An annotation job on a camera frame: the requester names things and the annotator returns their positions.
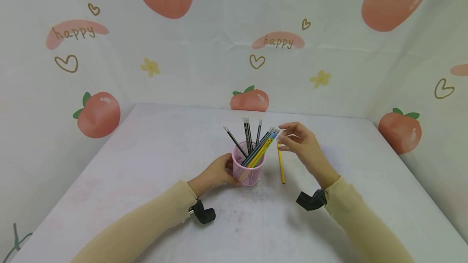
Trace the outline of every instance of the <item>pink pencil holder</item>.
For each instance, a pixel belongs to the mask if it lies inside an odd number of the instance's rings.
[[[246,141],[239,143],[239,145],[245,153],[248,153]],[[237,147],[234,147],[232,155],[233,176],[240,180],[242,186],[249,187],[255,185],[262,174],[262,166],[265,164],[266,156],[261,156],[255,168],[246,168],[241,166],[242,162],[245,160],[245,156]]]

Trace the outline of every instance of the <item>person's left hand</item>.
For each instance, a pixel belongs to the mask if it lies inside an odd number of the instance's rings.
[[[226,171],[227,168],[233,167],[233,158],[230,153],[220,156],[215,159],[203,173],[199,174],[196,178],[190,180],[188,185],[193,190],[197,198],[202,196],[205,192],[215,187],[228,183],[234,186],[239,186],[239,180],[231,176]]]

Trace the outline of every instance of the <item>sleeve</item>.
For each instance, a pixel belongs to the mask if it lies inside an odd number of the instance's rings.
[[[344,229],[365,263],[414,262],[400,239],[367,206],[354,187],[340,178],[325,190],[326,210]]]
[[[131,263],[161,233],[184,222],[197,197],[179,181],[158,198],[124,215],[93,238],[71,263]]]

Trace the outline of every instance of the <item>yellow flower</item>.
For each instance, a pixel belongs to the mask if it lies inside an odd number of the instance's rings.
[[[160,74],[161,71],[159,70],[159,65],[156,61],[150,61],[148,58],[143,58],[144,65],[140,65],[141,70],[147,71],[148,76],[150,78],[153,77],[154,74]]]
[[[314,89],[320,87],[320,85],[326,86],[329,84],[330,78],[332,78],[332,74],[327,72],[325,73],[323,70],[320,70],[317,77],[311,77],[310,81],[315,82]]]

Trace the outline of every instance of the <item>backdrop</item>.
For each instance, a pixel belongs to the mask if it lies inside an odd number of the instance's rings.
[[[465,2],[0,0],[0,260],[138,102],[368,118],[468,240]]]

